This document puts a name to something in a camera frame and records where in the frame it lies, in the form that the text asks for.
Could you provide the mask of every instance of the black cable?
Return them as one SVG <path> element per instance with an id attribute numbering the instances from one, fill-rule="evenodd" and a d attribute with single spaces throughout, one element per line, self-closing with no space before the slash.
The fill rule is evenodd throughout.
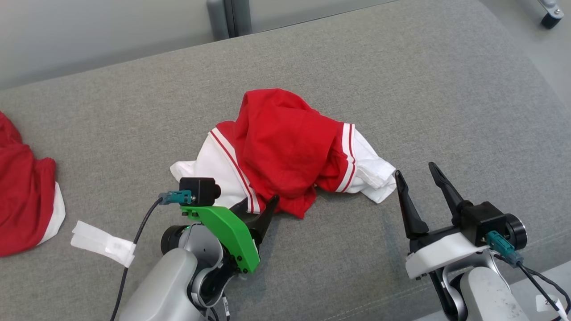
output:
<path id="1" fill-rule="evenodd" d="M 503 261 L 503 262 L 505 262 L 505 263 L 508 263 L 508 261 L 507 261 L 504 257 L 502 257 L 502 256 L 500 256 L 500 255 L 498 255 L 498 254 L 494 254 L 494 257 L 495 257 L 496 259 L 498 259 L 498 260 L 501 260 L 501 261 Z M 537 276 L 538 278 L 542 279 L 545 283 L 553 285 L 553 287 L 554 287 L 557 291 L 559 291 L 559 293 L 563 294 L 563 296 L 565 297 L 565 301 L 567 302 L 567 308 L 565 308 L 565 314 L 568 315 L 569 312 L 571 311 L 571 299 L 569 298 L 569 295 L 567 294 L 567 292 L 565 292 L 565 290 L 563 290 L 559 285 L 557 285 L 557 283 L 555 283 L 554 281 L 552 281 L 552 280 L 548 279 L 547 277 L 543 276 L 543 274 L 541 274 L 541 273 L 539 273 L 539 272 L 537 272 L 537 271 L 534 271 L 534 270 L 530 269 L 529 267 L 525 267 L 525 266 L 524 266 L 524 269 L 525 269 L 524 273 L 527 271 L 529 274 Z M 534 285 L 537 284 L 537 282 L 536 282 L 533 278 L 530 278 L 530 280 L 532 281 L 532 283 L 533 283 Z M 551 320 L 551 321 L 560 321 L 560 320 L 561 320 L 561 317 L 558 316 L 558 317 L 556 317 L 555 319 L 553 319 L 553 320 Z"/>
<path id="2" fill-rule="evenodd" d="M 533 283 L 533 285 L 539 290 L 539 292 L 543 295 L 543 297 L 547 300 L 547 302 L 549 302 L 549 304 L 551 304 L 551 306 L 555 309 L 555 311 L 559 311 L 559 307 L 555 304 L 555 302 L 549 297 L 549 295 L 547 295 L 547 293 L 545 292 L 545 290 L 543 290 L 543 288 L 541 287 L 541 285 L 539 285 L 539 283 L 537 283 L 537 281 L 533 278 L 532 274 L 529 273 L 528 269 L 525 268 L 525 266 L 523 265 L 523 263 L 521 263 L 521 261 L 517 262 L 517 266 L 519 266 L 519 268 L 524 272 L 525 276 L 528 277 L 528 279 Z"/>
<path id="3" fill-rule="evenodd" d="M 537 272 L 537 271 L 533 271 L 532 269 L 530 269 L 529 267 L 526 267 L 526 269 L 529 271 L 530 274 L 537 276 L 538 278 L 542 279 L 545 283 L 551 284 L 553 285 L 553 287 L 559 291 L 559 293 L 563 294 L 563 296 L 565 297 L 565 301 L 567 301 L 567 308 L 565 309 L 565 314 L 569 314 L 569 312 L 571 311 L 571 299 L 569 298 L 569 295 L 567 294 L 567 292 L 565 292 L 565 290 L 563 290 L 559 285 L 557 285 L 557 283 L 555 283 L 554 281 L 551 281 L 550 279 L 548 279 L 547 277 L 543 276 L 543 274 Z M 551 321 L 560 321 L 561 317 L 558 316 L 555 319 L 551 320 Z"/>
<path id="4" fill-rule="evenodd" d="M 151 208 L 148 209 L 148 212 L 147 212 L 147 214 L 145 214 L 145 216 L 143 218 L 143 222 L 141 222 L 141 225 L 139 226 L 139 230 L 137 231 L 137 234 L 135 235 L 135 239 L 133 240 L 133 244 L 137 244 L 137 242 L 139 241 L 139 238 L 141 236 L 141 232 L 143 232 L 143 228 L 144 228 L 145 224 L 147 224 L 148 217 L 151 216 L 152 211 L 155 209 L 155 207 L 162 200 L 163 200 L 163 198 L 159 197 L 159 199 L 157 199 L 155 201 L 155 203 L 153 203 Z M 111 315 L 110 321 L 115 320 L 115 316 L 117 315 L 117 310 L 119 310 L 119 304 L 121 303 L 121 296 L 123 295 L 123 288 L 125 287 L 125 280 L 127 279 L 127 272 L 128 271 L 129 271 L 128 267 L 126 267 L 123 270 L 123 277 L 121 278 L 121 285 L 119 286 L 119 293 L 117 293 L 117 301 L 115 302 L 115 308 L 113 309 L 113 314 Z"/>
<path id="5" fill-rule="evenodd" d="M 220 321 L 218 320 L 218 313 L 216 313 L 216 310 L 214 310 L 213 307 L 210 308 L 210 311 L 212 311 L 212 314 L 214 314 L 214 319 L 216 319 L 216 321 Z"/>

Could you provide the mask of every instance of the gray couch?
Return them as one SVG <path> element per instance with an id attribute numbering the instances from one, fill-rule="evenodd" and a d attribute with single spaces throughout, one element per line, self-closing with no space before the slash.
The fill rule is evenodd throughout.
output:
<path id="1" fill-rule="evenodd" d="M 36 156 L 56 160 L 67 211 L 55 238 L 0 258 L 0 319 L 107 320 L 123 269 L 70 246 L 77 220 L 133 239 L 156 196 L 178 186 L 169 166 L 194 159 L 244 92 L 264 87 L 355 123 L 431 228 L 450 220 L 434 161 L 463 196 L 524 221 L 530 267 L 571 259 L 569 109 L 480 2 L 399 0 L 0 92 Z M 162 232 L 183 223 L 174 205 L 154 212 L 124 301 L 161 257 Z M 266 238 L 256 274 L 227 290 L 232 320 L 411 320 L 440 308 L 430 281 L 405 272 L 396 194 L 376 205 L 320 192 L 304 220 L 279 215 Z"/>

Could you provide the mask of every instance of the gray wall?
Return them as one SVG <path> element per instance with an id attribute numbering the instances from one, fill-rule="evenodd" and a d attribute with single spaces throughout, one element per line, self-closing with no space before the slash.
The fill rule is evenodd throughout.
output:
<path id="1" fill-rule="evenodd" d="M 206 0 L 0 0 L 0 89 L 213 40 Z"/>
<path id="2" fill-rule="evenodd" d="M 271 30 L 396 0 L 250 0 L 252 31 Z"/>

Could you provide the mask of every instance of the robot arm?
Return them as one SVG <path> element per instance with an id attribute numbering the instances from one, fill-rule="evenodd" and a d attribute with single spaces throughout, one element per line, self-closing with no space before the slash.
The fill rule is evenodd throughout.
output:
<path id="1" fill-rule="evenodd" d="M 519 250 L 527 243 L 524 225 L 489 202 L 475 206 L 464 200 L 436 164 L 430 163 L 429 168 L 436 185 L 442 189 L 452 214 L 452 225 L 430 231 L 408 195 L 402 173 L 395 173 L 410 243 L 405 264 L 409 277 L 418 280 L 430 276 L 449 320 L 528 320 L 497 269 L 486 239 L 490 232 L 496 231 Z M 457 273 L 470 267 L 469 272 Z M 512 304 L 509 311 L 503 310 L 505 302 Z"/>
<path id="2" fill-rule="evenodd" d="M 212 206 L 220 187 L 211 178 L 182 178 L 180 191 L 162 194 L 179 203 L 190 225 L 171 226 L 160 243 L 163 258 L 128 301 L 120 321 L 203 321 L 220 301 L 228 282 L 252 273 L 259 246 L 278 205 L 273 197 L 263 213 L 244 223 L 231 209 Z"/>

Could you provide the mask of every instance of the caster wheel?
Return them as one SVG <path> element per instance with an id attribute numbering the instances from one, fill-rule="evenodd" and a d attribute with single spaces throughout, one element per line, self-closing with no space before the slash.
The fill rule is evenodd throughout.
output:
<path id="1" fill-rule="evenodd" d="M 188 225 L 173 225 L 164 232 L 163 237 L 160 239 L 160 251 L 163 255 L 167 254 L 173 248 L 178 247 L 180 235 L 187 228 Z"/>
<path id="2" fill-rule="evenodd" d="M 551 28 L 555 27 L 555 25 L 558 24 L 560 20 L 561 19 L 551 17 L 550 14 L 546 14 L 545 17 L 543 17 L 541 24 L 543 25 L 543 27 L 546 27 L 547 29 L 551 29 Z"/>

